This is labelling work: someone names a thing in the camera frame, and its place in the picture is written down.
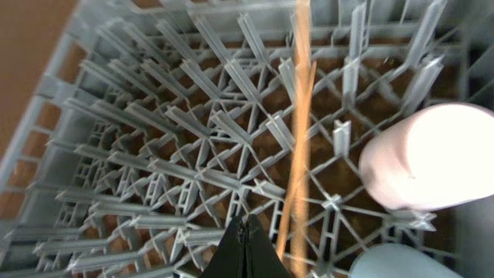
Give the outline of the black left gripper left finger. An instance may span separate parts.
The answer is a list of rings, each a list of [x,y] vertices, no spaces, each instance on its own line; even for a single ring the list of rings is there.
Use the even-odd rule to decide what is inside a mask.
[[[244,276],[246,227],[241,216],[234,217],[201,278],[242,278]]]

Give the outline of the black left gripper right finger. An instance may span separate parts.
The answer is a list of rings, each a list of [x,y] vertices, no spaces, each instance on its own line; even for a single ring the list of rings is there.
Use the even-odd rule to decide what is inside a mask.
[[[248,278],[291,278],[256,215],[246,221],[245,274]]]

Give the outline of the light blue plastic cup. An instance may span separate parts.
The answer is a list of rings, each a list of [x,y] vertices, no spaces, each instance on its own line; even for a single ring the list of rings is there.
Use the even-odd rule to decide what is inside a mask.
[[[431,257],[397,243],[372,246],[360,254],[350,278],[462,278]]]

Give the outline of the wooden chopstick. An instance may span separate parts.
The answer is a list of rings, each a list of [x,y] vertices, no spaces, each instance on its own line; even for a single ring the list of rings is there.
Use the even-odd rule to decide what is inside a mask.
[[[315,63],[311,61],[310,28],[310,1],[300,0],[296,3],[296,26],[294,27],[296,38],[296,105],[293,114],[293,123],[295,124],[293,132],[296,144],[292,159],[292,177],[290,178],[291,192],[287,200],[288,215],[293,218],[290,223],[293,232],[293,237],[290,240],[290,252],[293,256],[292,271],[296,277],[304,277],[307,272],[307,265],[303,261],[307,251],[304,223],[308,219],[309,208],[305,198],[309,194],[306,177],[310,162],[308,129],[315,76],[313,68]]]
[[[286,244],[296,257],[304,257],[306,230],[303,223],[308,217],[308,208],[304,198],[308,193],[306,181],[309,150],[307,131],[310,123],[310,105],[312,99],[313,80],[316,63],[307,63],[296,68],[296,109],[293,115],[293,131],[296,139],[293,159],[290,168],[289,188],[285,198],[279,236],[276,243],[276,254],[283,259]]]

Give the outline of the pink plastic cup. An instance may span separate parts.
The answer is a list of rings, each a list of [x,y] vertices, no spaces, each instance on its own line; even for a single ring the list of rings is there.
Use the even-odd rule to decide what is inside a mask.
[[[371,139],[358,169],[390,210],[434,211],[493,194],[493,112],[467,103],[425,108]]]

